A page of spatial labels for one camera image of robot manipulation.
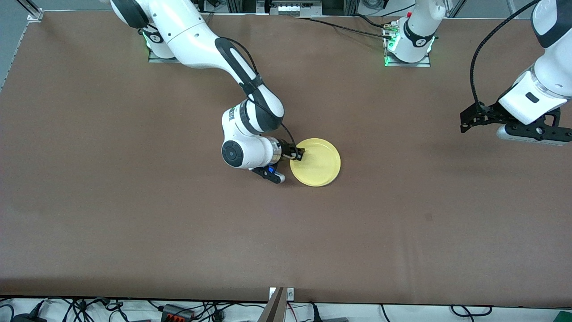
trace green object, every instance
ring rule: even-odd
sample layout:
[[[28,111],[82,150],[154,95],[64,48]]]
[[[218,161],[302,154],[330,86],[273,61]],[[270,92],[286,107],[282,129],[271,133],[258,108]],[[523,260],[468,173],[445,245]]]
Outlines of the green object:
[[[560,311],[554,322],[572,322],[572,313]]]

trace yellow disc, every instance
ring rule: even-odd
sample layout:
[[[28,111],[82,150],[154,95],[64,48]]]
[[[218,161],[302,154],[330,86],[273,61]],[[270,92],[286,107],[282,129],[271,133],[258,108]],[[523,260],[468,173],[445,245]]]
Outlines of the yellow disc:
[[[336,179],[341,166],[336,147],[326,140],[315,138],[304,140],[297,146],[305,151],[302,161],[290,161],[296,179],[311,187],[325,186]]]

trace metal post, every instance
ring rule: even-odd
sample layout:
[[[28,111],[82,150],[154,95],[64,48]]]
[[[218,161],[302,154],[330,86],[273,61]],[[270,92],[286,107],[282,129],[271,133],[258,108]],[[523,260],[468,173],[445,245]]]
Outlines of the metal post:
[[[16,0],[18,3],[28,11],[28,21],[38,22],[42,20],[43,10],[38,7],[32,0]]]
[[[258,322],[284,322],[287,300],[287,288],[277,288],[262,311]]]

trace velcro strap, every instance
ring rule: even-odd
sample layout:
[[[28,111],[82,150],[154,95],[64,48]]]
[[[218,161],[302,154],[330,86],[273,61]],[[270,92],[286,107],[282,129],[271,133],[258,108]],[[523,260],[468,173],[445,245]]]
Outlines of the velcro strap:
[[[243,83],[239,84],[240,87],[243,88],[244,93],[248,96],[254,93],[254,91],[258,88],[258,86],[264,84],[264,81],[262,80],[262,76],[260,76],[260,74],[257,74],[253,80],[247,82],[246,84]]]

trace brown table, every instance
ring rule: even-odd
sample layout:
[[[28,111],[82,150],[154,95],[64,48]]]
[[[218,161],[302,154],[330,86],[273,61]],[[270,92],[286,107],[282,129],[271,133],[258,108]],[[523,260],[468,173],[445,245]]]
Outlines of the brown table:
[[[111,12],[46,13],[0,94],[0,293],[569,307],[572,148],[459,132],[497,23],[446,20],[431,68],[391,68],[377,38],[214,17],[295,138],[340,151],[315,189],[223,162],[220,117],[244,98],[225,72],[147,63]],[[481,100],[541,53],[527,21],[507,25],[477,63]]]

